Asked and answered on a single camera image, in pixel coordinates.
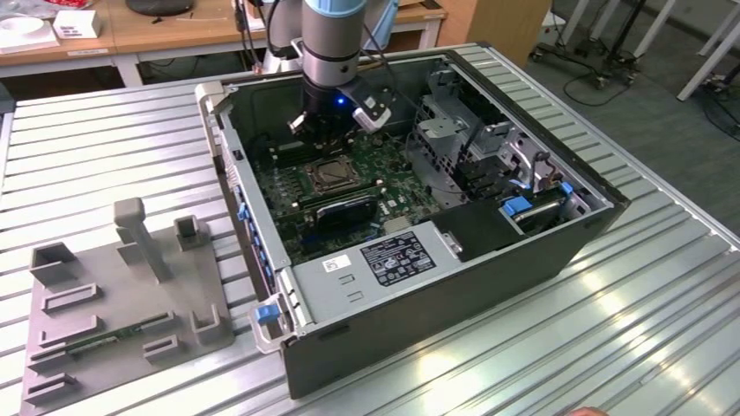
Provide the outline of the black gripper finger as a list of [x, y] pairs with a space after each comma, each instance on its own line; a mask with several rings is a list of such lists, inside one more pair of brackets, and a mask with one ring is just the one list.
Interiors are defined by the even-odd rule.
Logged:
[[327, 123], [320, 115], [303, 111], [288, 122], [288, 128], [299, 142], [317, 150], [327, 150]]
[[336, 114], [329, 118], [328, 151], [339, 152], [348, 146], [357, 130], [351, 114]]

